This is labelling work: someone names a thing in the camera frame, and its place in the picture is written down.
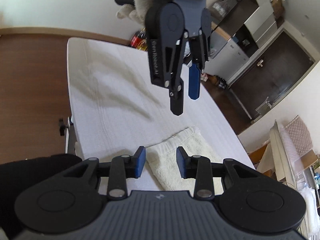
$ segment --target folded towel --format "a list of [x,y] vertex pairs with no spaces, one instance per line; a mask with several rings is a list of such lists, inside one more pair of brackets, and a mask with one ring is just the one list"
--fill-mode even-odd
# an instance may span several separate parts
[[[222,163],[223,159],[204,140],[197,127],[189,127],[166,141],[147,148],[147,161],[164,190],[189,190],[193,195],[196,180],[181,178],[176,162],[178,146],[183,146],[189,156],[205,156],[215,163]],[[222,194],[221,179],[213,178],[213,183],[215,195]]]

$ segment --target white logo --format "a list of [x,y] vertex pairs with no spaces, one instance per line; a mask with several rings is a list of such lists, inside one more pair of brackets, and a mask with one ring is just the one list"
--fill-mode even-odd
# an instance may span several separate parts
[[165,197],[165,195],[159,194],[159,195],[156,195],[155,197],[156,197],[157,199],[161,200],[161,199],[163,199],[163,198]]

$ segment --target black sleeve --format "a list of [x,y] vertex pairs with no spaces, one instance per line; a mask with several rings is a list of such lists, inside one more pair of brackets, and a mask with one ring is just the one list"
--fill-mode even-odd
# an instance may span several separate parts
[[9,239],[23,229],[14,212],[14,202],[18,195],[81,161],[75,155],[60,154],[0,165],[0,227]]

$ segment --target ribbed surface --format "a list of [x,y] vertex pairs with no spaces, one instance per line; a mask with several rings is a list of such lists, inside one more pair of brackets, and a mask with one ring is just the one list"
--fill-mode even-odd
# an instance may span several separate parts
[[17,240],[258,240],[303,239],[295,232],[283,236],[254,236],[227,224],[209,202],[192,199],[186,191],[133,191],[123,201],[109,203],[92,224],[59,236],[24,232]]

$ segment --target dark brown door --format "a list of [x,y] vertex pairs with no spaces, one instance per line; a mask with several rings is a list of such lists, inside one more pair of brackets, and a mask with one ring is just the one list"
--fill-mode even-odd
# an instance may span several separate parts
[[313,61],[285,32],[231,86],[252,118],[267,97],[274,103],[311,67]]

